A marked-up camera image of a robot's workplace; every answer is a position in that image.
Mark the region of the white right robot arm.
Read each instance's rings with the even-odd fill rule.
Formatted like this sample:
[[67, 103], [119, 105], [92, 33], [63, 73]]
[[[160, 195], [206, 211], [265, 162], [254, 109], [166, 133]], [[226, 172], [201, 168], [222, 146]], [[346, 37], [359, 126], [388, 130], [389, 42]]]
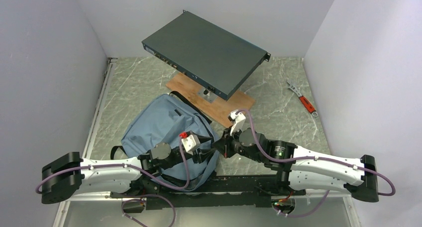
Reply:
[[239, 154], [276, 171], [274, 188], [281, 195], [315, 189], [343, 192], [363, 202], [379, 201], [376, 162], [371, 155], [335, 157], [294, 143], [267, 139], [250, 128], [234, 134], [225, 129], [211, 146], [225, 158]]

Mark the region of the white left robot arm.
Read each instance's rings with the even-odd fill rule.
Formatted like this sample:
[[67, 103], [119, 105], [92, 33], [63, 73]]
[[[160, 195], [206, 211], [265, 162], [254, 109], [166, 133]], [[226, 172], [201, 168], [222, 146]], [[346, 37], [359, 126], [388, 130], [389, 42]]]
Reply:
[[[159, 143], [137, 157], [120, 160], [92, 160], [81, 158], [79, 152], [69, 152], [42, 168], [42, 180], [35, 191], [43, 204], [55, 204], [74, 195], [92, 192], [127, 193], [137, 197], [146, 180], [154, 180], [172, 190], [188, 191], [191, 182], [188, 161], [211, 163], [213, 148], [202, 149], [210, 137], [189, 135], [180, 137], [177, 148]], [[185, 180], [171, 184], [160, 179], [162, 171], [182, 164]]]

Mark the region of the blue student backpack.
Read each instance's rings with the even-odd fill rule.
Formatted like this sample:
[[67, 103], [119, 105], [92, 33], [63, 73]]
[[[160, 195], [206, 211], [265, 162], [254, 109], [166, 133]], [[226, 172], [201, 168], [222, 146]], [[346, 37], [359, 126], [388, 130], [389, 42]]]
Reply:
[[[200, 145], [207, 151], [211, 143], [218, 140], [217, 133], [210, 125], [211, 121], [199, 110], [186, 103], [186, 99], [172, 92], [154, 99], [132, 121], [121, 140], [122, 149], [128, 157], [138, 157], [163, 142], [172, 149], [179, 149], [179, 134], [192, 131], [197, 135], [211, 138]], [[187, 158], [187, 164], [178, 163], [175, 166], [162, 169], [158, 179], [173, 186], [184, 186], [189, 179], [186, 192], [194, 191], [205, 183], [216, 168], [219, 153], [213, 153], [203, 163], [194, 163]]]

